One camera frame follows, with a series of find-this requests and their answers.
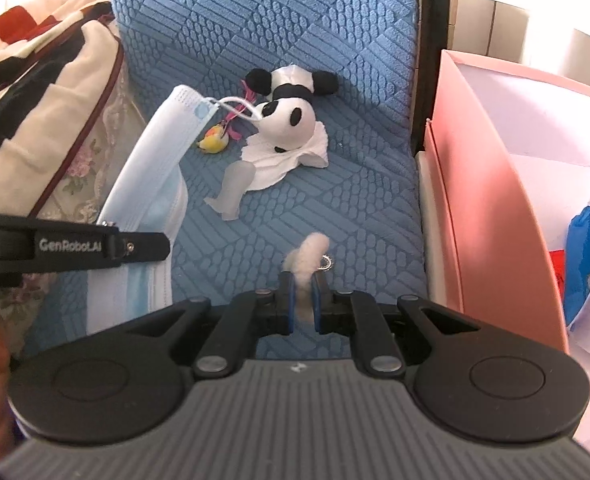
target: blue surgical mask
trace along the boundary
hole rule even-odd
[[[216,101],[188,86],[178,86],[159,107],[121,170],[98,223],[113,222],[121,231],[163,232],[171,247],[186,213],[188,192],[179,162],[225,102],[250,103],[237,97]],[[87,331],[95,333],[173,303],[171,254],[163,262],[130,264],[88,272]]]

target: pink flower print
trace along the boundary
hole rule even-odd
[[[70,166],[66,170],[66,174],[78,178],[85,177],[91,171],[92,156],[93,152],[90,146],[79,148],[73,162],[70,163]]]

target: red object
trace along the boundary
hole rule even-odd
[[[560,298],[564,298],[564,251],[550,251],[549,256],[553,264],[555,280],[558,282]]]

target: small yellow toy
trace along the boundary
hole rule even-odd
[[[219,153],[228,145],[229,134],[226,133],[223,123],[215,124],[197,143],[197,147],[204,153]]]

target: fuzzy plush object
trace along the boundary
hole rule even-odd
[[[306,237],[299,248],[292,250],[284,260],[283,269],[295,275],[297,286],[295,316],[298,320],[313,324],[313,303],[310,280],[319,269],[319,261],[330,245],[328,236],[313,233]]]

